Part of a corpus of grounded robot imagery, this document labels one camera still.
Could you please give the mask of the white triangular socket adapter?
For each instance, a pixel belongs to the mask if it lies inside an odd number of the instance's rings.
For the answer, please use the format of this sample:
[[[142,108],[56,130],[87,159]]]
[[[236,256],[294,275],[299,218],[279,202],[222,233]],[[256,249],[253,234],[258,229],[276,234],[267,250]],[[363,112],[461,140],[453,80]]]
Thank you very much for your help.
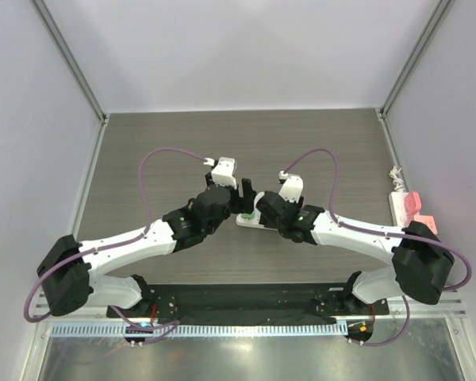
[[[277,230],[277,226],[274,222],[269,221],[265,218],[260,212],[255,211],[255,219],[252,221],[245,221],[239,217],[240,214],[236,216],[236,224],[241,227],[252,228],[252,229],[266,229],[266,230]]]

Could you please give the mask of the green plug cube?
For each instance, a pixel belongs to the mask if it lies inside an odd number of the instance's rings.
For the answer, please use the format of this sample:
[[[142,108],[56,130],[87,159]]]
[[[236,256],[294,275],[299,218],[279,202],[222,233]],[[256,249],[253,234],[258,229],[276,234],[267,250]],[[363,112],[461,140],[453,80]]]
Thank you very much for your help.
[[[240,214],[239,217],[245,221],[252,221],[255,219],[255,213],[252,214]]]

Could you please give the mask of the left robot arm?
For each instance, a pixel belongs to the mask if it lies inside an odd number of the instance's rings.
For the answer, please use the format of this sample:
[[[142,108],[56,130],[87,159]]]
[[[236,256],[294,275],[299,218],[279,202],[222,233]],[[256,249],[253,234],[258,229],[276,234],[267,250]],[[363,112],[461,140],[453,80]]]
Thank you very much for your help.
[[[59,238],[37,268],[49,313],[60,317],[94,305],[120,307],[138,318],[147,315],[152,297],[144,279],[114,278],[109,272],[202,243],[231,215],[252,212],[255,196],[250,179],[242,179],[237,188],[211,183],[146,228],[96,241]]]

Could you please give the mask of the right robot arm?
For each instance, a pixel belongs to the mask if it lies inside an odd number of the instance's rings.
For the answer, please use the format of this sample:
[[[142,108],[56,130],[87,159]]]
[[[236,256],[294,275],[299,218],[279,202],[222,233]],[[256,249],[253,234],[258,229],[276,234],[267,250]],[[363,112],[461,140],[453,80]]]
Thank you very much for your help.
[[[332,216],[322,207],[288,202],[268,191],[256,203],[267,225],[294,243],[345,248],[380,260],[384,268],[357,271],[340,296],[344,309],[360,314],[385,298],[408,296],[425,305],[440,301],[455,259],[432,231],[418,222],[403,229]]]

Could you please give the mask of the white power strip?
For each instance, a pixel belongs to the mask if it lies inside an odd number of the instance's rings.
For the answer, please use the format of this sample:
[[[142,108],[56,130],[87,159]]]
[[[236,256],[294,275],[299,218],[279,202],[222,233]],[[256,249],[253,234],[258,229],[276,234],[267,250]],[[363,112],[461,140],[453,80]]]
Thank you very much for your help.
[[[404,206],[404,197],[408,192],[393,191],[389,194],[390,211],[393,224],[400,227],[407,227],[413,215],[407,215]]]

